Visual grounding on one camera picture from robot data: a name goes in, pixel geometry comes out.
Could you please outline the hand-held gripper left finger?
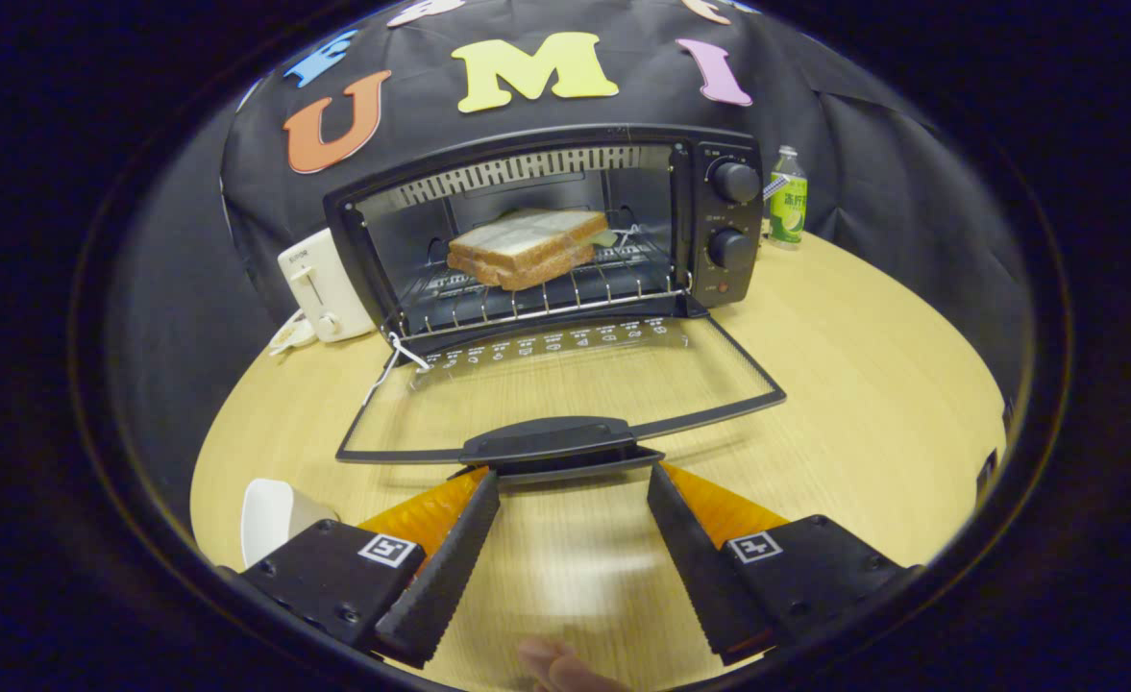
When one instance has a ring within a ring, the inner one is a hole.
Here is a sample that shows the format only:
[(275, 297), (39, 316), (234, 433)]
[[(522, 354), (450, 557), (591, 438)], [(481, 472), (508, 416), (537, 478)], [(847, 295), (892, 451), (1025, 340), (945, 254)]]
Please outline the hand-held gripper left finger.
[(495, 474), (464, 472), (357, 526), (310, 524), (239, 581), (351, 649), (423, 667), (455, 616), (499, 507)]

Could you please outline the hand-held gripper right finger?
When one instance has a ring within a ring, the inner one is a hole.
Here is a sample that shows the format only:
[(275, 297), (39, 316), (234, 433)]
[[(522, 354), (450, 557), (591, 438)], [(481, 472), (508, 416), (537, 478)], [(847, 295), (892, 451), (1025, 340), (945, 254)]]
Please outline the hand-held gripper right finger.
[(786, 520), (667, 462), (651, 468), (648, 504), (724, 664), (832, 638), (918, 573), (832, 518)]

